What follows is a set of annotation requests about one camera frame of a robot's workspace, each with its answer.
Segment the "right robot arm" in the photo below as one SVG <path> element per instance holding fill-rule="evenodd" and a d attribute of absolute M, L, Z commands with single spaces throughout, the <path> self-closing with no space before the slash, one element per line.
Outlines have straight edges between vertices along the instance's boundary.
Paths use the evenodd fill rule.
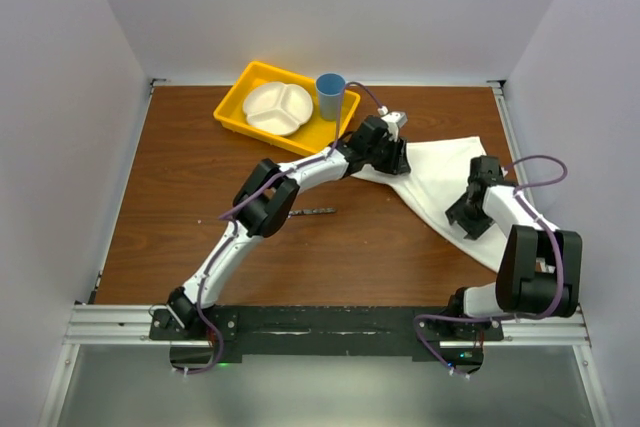
<path fill-rule="evenodd" d="M 496 281 L 462 287 L 450 297 L 445 326 L 456 339 L 469 339 L 481 323 L 569 318 L 577 310 L 582 238 L 545 219 L 524 189 L 505 178 L 498 158 L 474 157 L 465 193 L 445 212 L 468 240 L 480 239 L 493 226 L 506 236 Z"/>

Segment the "white cloth napkin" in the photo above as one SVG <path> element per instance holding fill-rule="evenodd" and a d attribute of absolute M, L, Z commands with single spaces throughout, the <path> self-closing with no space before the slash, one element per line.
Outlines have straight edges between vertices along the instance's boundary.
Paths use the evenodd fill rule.
<path fill-rule="evenodd" d="M 492 225 L 479 239 L 471 240 L 459 225 L 451 225 L 445 215 L 466 192 L 470 160 L 484 153 L 477 136 L 410 142 L 407 145 L 410 173 L 393 176 L 365 166 L 355 177 L 391 187 L 425 224 L 466 255 L 497 272 L 506 247 L 506 236 L 499 227 Z"/>

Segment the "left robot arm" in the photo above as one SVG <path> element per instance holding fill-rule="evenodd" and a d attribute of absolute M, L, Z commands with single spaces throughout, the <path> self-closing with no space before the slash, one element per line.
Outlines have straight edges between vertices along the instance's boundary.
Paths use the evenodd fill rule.
<path fill-rule="evenodd" d="M 213 306 L 242 260 L 285 224 L 298 195 L 338 181 L 369 166 L 391 176 L 411 172 L 407 141 L 400 129 L 404 112 L 370 115 L 345 138 L 294 162 L 259 162 L 221 218 L 227 226 L 220 241 L 196 272 L 169 295 L 173 329 L 185 339 L 200 337 L 207 327 L 204 310 Z"/>

